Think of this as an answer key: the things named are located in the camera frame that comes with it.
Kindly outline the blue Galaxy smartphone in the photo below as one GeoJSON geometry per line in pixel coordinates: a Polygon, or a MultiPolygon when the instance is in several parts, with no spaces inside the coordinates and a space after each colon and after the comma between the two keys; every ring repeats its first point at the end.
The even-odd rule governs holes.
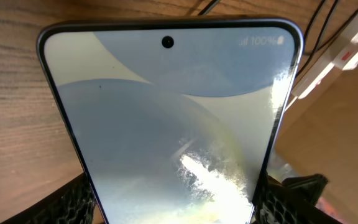
{"type": "Polygon", "coordinates": [[[292,21],[68,21],[37,55],[106,223],[249,223],[303,51],[292,21]]]}

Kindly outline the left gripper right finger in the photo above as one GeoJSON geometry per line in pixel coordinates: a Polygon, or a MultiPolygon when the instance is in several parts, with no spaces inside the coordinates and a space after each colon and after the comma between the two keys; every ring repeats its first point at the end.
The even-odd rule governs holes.
{"type": "Polygon", "coordinates": [[[328,179],[321,174],[279,182],[262,174],[252,199],[256,224],[340,224],[316,208],[328,179]]]}

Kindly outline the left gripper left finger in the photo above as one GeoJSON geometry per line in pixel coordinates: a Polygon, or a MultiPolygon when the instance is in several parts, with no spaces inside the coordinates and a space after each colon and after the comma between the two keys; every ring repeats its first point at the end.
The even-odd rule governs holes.
{"type": "Polygon", "coordinates": [[[91,224],[96,200],[84,174],[2,224],[91,224]]]}

